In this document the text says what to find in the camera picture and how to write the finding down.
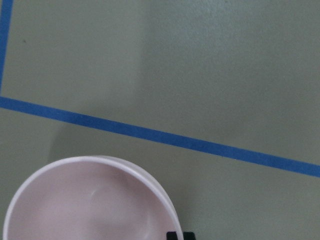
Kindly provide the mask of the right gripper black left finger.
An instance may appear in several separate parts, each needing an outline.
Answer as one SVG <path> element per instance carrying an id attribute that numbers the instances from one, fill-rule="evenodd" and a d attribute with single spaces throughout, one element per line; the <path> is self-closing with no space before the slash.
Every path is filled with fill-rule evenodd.
<path id="1" fill-rule="evenodd" d="M 175 231 L 168 231 L 166 233 L 166 240 L 177 240 L 177 233 Z"/>

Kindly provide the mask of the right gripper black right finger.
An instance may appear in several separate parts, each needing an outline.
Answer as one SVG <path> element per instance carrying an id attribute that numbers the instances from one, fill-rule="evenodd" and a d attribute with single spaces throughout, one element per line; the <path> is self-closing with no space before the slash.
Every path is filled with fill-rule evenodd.
<path id="1" fill-rule="evenodd" d="M 196 240 L 196 235 L 192 231 L 184 231 L 183 232 L 183 239 L 184 240 Z"/>

